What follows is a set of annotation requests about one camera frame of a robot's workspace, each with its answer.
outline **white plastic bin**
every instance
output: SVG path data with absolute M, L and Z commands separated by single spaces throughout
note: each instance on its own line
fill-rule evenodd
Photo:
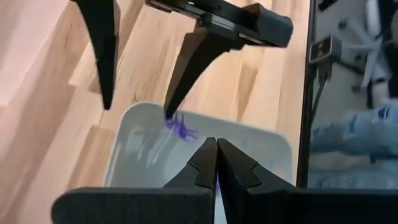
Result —
M 160 188 L 185 166 L 207 137 L 225 138 L 266 169 L 292 183 L 292 149 L 279 134 L 196 113 L 183 113 L 198 139 L 181 140 L 163 122 L 163 108 L 138 103 L 122 117 L 104 177 L 105 187 Z M 226 223 L 221 196 L 215 223 Z

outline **purple object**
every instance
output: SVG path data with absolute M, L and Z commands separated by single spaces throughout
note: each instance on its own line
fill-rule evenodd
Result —
M 216 179 L 216 195 L 220 194 L 219 188 L 220 188 L 220 183 L 218 182 L 218 175 L 217 175 L 217 179 Z
M 177 112 L 174 114 L 172 119 L 166 119 L 164 116 L 164 123 L 167 128 L 172 129 L 173 132 L 178 134 L 178 136 L 183 140 L 187 140 L 188 138 L 197 139 L 197 137 L 192 134 L 197 131 L 189 130 L 185 127 L 183 114 L 181 114 L 181 121 L 178 121 Z

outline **purple toy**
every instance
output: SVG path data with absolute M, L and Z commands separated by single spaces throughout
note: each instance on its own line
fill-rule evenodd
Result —
M 181 114 L 181 121 L 178 120 L 177 112 L 174 114 L 172 119 L 166 119 L 164 116 L 164 124 L 167 128 L 172 129 L 174 133 L 178 134 L 178 136 L 183 140 L 188 140 L 188 138 L 198 139 L 192 134 L 197 131 L 189 130 L 185 127 L 183 114 Z

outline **wood plank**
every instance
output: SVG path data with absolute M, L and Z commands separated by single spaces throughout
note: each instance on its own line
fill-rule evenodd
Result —
M 103 114 L 101 104 L 97 94 L 81 89 L 74 91 L 67 114 L 18 209 L 18 219 L 12 223 L 51 223 L 51 206 L 57 197 L 68 190 L 69 180 L 79 164 L 90 129 L 99 123 Z
M 6 106 L 17 93 L 67 3 L 68 0 L 0 2 L 0 106 Z
M 102 186 L 114 135 L 114 131 L 91 127 L 67 189 Z
M 30 185 L 38 175 L 46 155 L 51 152 L 52 142 L 60 134 L 60 126 L 71 113 L 70 104 L 73 103 L 75 87 L 67 82 L 87 42 L 88 34 L 80 12 L 74 4 L 69 4 L 52 37 L 42 47 L 29 70 L 20 91 L 2 112 L 0 220 L 4 223 L 18 222 Z M 82 113 L 85 106 L 79 105 Z M 58 164 L 54 165 L 49 171 L 57 168 Z M 51 182 L 46 181 L 44 184 L 51 185 Z M 37 206 L 34 201 L 27 203 Z

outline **white tray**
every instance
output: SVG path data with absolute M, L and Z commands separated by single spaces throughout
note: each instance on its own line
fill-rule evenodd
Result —
M 122 117 L 104 177 L 105 187 L 160 188 L 186 165 L 207 137 L 225 138 L 260 165 L 293 184 L 292 149 L 279 134 L 192 112 L 183 113 L 198 139 L 181 140 L 163 122 L 163 108 L 138 103 Z M 226 223 L 221 195 L 215 223 Z

